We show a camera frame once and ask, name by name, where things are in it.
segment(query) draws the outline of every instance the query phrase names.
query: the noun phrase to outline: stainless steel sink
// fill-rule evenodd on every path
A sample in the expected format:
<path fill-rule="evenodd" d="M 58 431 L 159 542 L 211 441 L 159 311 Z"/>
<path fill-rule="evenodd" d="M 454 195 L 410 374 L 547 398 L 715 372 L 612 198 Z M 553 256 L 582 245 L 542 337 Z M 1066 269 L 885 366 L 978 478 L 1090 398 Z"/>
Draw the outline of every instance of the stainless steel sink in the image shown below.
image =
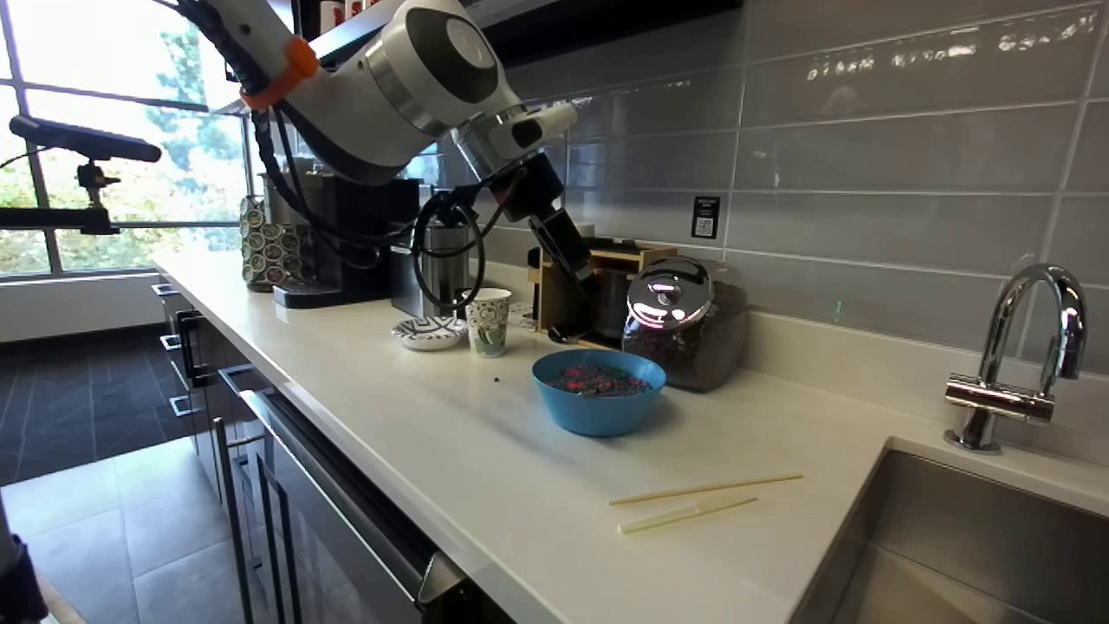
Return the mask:
<path fill-rule="evenodd" d="M 1109 620 L 1109 519 L 889 449 L 798 624 Z"/>

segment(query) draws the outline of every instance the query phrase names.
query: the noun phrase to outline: white cup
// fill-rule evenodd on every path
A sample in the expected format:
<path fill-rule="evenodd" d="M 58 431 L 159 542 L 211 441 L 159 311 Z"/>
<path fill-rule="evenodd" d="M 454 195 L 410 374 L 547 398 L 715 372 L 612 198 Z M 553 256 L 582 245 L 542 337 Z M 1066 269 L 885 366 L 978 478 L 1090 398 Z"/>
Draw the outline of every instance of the white cup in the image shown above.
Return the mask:
<path fill-rule="evenodd" d="M 475 300 L 463 305 L 463 331 L 475 354 L 508 354 L 508 287 L 479 287 Z"/>

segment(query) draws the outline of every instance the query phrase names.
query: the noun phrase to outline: faucet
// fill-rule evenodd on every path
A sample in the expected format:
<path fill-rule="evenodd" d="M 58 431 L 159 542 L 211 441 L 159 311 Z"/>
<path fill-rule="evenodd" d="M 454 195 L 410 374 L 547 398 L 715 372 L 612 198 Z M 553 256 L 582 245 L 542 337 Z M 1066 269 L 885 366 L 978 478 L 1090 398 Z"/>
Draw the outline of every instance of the faucet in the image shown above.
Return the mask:
<path fill-rule="evenodd" d="M 1056 311 L 1056 331 L 1047 346 L 1043 366 L 1041 366 L 1041 387 L 1008 387 L 999 380 L 1008 324 L 1015 315 L 1015 305 L 1031 290 L 1031 284 L 1047 284 L 1053 294 Z M 1020 269 L 999 294 L 990 328 L 983 337 L 978 378 L 953 374 L 946 380 L 946 401 L 969 406 L 969 418 L 962 431 L 946 431 L 946 441 L 967 446 L 967 449 L 999 449 L 990 441 L 995 417 L 1011 418 L 1041 418 L 1047 423 L 1053 417 L 1050 387 L 1056 378 L 1077 378 L 1081 366 L 1081 342 L 1085 342 L 1085 294 L 1063 268 L 1053 262 L 1031 262 Z"/>

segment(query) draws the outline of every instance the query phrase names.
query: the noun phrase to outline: dishwasher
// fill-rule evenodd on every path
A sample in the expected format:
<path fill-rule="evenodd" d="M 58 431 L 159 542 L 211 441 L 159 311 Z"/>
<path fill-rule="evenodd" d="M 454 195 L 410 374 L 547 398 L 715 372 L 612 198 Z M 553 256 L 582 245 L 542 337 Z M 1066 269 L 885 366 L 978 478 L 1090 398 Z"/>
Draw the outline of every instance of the dishwasher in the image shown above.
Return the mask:
<path fill-rule="evenodd" d="M 508 620 L 256 366 L 219 378 L 251 411 L 214 423 L 251 624 Z"/>

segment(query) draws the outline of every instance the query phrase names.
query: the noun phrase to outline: white countertop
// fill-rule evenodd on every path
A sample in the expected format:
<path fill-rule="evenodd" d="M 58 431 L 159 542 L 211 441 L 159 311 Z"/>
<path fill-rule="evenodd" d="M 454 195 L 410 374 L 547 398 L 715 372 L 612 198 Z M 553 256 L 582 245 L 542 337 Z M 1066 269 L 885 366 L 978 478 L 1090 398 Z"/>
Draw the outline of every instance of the white countertop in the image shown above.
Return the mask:
<path fill-rule="evenodd" d="M 387 331 L 403 320 L 387 300 L 281 307 L 244 287 L 238 262 L 164 268 L 516 620 L 785 620 L 887 445 L 1109 512 L 1107 468 L 969 458 L 938 441 L 941 418 L 811 386 L 799 366 L 747 366 L 708 395 L 670 387 L 647 431 L 590 441 L 547 418 L 530 365 L 553 346 L 528 324 L 508 356 L 413 354 Z M 677 507 L 616 509 L 616 494 L 778 470 L 803 478 L 616 532 Z"/>

